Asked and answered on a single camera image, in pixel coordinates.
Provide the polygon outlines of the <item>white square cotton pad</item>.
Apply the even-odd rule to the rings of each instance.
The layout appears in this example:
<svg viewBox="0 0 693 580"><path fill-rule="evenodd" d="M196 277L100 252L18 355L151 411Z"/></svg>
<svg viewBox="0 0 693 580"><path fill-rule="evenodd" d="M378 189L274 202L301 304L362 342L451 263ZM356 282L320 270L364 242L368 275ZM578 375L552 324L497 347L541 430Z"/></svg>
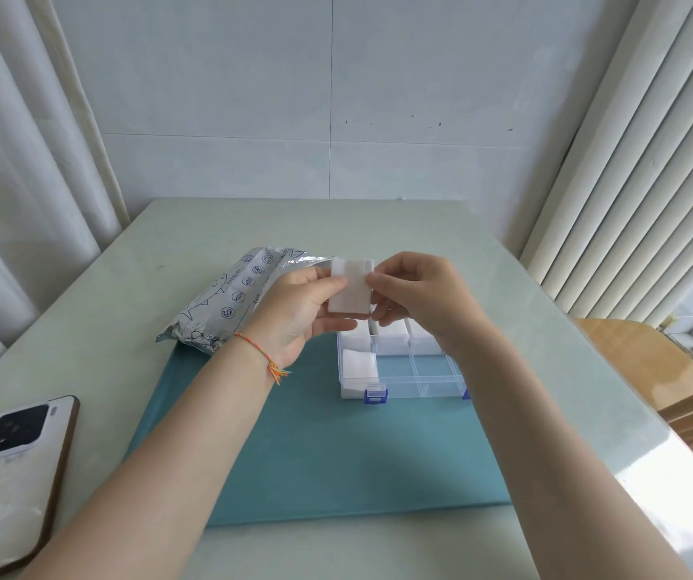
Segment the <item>white square cotton pad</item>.
<svg viewBox="0 0 693 580"><path fill-rule="evenodd" d="M334 257L331 260L331 277L347 278L348 284L328 301L328 311L335 314L369 315L372 290L366 276L374 270L371 259L350 260Z"/></svg>

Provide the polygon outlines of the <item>person's right hand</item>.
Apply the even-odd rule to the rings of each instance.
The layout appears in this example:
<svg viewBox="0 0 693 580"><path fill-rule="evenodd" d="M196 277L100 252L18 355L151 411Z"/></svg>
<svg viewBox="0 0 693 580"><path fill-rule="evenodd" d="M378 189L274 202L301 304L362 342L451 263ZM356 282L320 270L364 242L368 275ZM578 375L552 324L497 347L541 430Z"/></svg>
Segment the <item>person's right hand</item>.
<svg viewBox="0 0 693 580"><path fill-rule="evenodd" d="M404 305L407 314L371 314L380 325L413 319L449 356L461 355L487 318L452 262L428 253L401 252L366 276L367 284Z"/></svg>

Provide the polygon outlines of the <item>wooden chair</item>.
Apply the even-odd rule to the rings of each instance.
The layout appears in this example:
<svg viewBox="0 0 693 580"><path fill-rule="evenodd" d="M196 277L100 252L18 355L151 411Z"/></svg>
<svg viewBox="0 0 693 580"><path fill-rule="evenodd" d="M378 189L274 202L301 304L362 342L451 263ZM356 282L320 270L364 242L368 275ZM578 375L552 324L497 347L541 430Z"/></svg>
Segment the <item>wooden chair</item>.
<svg viewBox="0 0 693 580"><path fill-rule="evenodd" d="M693 450L693 357L650 325L576 319L612 367Z"/></svg>

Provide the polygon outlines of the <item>person's left forearm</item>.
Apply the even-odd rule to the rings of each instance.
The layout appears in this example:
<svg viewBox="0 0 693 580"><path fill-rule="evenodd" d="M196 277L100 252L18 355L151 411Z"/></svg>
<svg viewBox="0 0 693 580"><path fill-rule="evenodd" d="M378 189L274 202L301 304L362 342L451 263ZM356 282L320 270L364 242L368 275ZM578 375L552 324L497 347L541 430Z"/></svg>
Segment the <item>person's left forearm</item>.
<svg viewBox="0 0 693 580"><path fill-rule="evenodd" d="M274 387L233 338L19 580L176 580Z"/></svg>

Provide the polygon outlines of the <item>person's right forearm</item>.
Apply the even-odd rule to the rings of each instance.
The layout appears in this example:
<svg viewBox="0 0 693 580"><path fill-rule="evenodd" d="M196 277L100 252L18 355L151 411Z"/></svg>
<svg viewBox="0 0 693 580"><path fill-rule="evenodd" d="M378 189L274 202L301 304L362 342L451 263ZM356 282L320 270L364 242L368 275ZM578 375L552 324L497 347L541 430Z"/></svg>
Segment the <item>person's right forearm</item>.
<svg viewBox="0 0 693 580"><path fill-rule="evenodd" d="M494 326L446 328L541 580L693 580Z"/></svg>

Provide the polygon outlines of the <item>person's left hand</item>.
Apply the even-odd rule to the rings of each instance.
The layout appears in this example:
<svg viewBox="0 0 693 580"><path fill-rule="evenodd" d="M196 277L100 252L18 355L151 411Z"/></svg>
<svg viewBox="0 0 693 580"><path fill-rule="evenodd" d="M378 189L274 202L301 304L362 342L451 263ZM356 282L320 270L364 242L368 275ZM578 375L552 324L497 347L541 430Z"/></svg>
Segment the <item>person's left hand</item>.
<svg viewBox="0 0 693 580"><path fill-rule="evenodd" d="M331 271L312 266L279 277L236 333L280 373L293 364L311 338L355 329L357 320L368 318L330 313L328 299L310 299L310 281L316 275L331 276Z"/></svg>

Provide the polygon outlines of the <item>clear plastic compartment box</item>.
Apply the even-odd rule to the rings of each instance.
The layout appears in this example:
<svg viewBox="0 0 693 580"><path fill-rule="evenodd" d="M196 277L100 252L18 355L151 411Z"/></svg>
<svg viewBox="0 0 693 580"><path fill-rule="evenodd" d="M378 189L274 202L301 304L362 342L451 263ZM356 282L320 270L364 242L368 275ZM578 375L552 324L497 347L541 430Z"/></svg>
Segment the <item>clear plastic compartment box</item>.
<svg viewBox="0 0 693 580"><path fill-rule="evenodd" d="M369 319L373 336L375 321ZM416 398L470 398L465 380L455 361L444 354L436 339L413 319L406 318L410 334L410 354L408 356L376 355L379 374L379 387L367 389L364 404L385 404L391 399ZM341 341L337 335L338 361L340 365Z"/></svg>

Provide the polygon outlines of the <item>silver printed plastic packet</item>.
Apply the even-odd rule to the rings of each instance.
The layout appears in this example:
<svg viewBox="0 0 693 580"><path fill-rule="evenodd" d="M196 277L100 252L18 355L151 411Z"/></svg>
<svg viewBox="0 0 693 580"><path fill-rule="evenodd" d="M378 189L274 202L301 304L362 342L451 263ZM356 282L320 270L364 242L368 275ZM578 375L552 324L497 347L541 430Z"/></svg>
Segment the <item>silver printed plastic packet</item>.
<svg viewBox="0 0 693 580"><path fill-rule="evenodd" d="M329 267L331 260L291 247L255 247L177 313L155 341L178 341L212 356L253 315L281 275Z"/></svg>

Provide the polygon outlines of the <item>white smartphone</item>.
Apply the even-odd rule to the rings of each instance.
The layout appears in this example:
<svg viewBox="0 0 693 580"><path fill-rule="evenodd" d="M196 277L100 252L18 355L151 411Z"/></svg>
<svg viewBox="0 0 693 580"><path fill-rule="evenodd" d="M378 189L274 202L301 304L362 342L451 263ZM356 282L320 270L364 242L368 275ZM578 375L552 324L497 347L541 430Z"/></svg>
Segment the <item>white smartphone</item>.
<svg viewBox="0 0 693 580"><path fill-rule="evenodd" d="M67 395L0 414L0 576L51 537L80 408Z"/></svg>

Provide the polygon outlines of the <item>stack of white cotton pads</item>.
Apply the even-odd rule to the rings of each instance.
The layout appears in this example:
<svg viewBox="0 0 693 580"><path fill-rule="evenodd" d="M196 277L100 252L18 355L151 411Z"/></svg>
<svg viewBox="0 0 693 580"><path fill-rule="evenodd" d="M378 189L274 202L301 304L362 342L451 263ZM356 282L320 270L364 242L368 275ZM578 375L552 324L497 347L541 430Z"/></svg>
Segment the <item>stack of white cotton pads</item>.
<svg viewBox="0 0 693 580"><path fill-rule="evenodd" d="M372 352L342 350L339 369L343 400L363 399L367 389L380 386L376 355Z"/></svg>
<svg viewBox="0 0 693 580"><path fill-rule="evenodd" d="M372 335L370 332L370 322L368 320L357 320L356 328L348 331L340 331L339 338L341 347L346 350L372 352Z"/></svg>
<svg viewBox="0 0 693 580"><path fill-rule="evenodd" d="M378 356L408 356L410 354L410 334L404 320L389 325L374 323L372 341Z"/></svg>

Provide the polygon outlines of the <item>teal cloth mat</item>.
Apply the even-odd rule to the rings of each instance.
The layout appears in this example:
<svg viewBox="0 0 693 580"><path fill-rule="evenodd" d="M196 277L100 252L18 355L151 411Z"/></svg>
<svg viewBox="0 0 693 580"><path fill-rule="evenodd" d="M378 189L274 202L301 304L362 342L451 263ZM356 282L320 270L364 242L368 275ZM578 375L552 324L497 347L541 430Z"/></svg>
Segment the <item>teal cloth mat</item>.
<svg viewBox="0 0 693 580"><path fill-rule="evenodd" d="M440 368L454 396L385 403L341 398L336 335L304 346L274 385L207 527L509 505L502 473L456 365L388 357L409 376Z"/></svg>

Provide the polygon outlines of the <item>white pleated curtain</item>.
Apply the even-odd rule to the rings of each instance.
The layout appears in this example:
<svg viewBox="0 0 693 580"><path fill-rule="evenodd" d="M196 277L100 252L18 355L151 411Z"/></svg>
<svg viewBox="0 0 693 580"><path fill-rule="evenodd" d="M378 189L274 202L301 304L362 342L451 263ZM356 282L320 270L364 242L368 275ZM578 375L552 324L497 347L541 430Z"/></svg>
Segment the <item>white pleated curtain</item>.
<svg viewBox="0 0 693 580"><path fill-rule="evenodd" d="M0 358L130 222L52 0L0 0Z"/></svg>
<svg viewBox="0 0 693 580"><path fill-rule="evenodd" d="M693 290L693 0L639 1L519 260L575 319Z"/></svg>

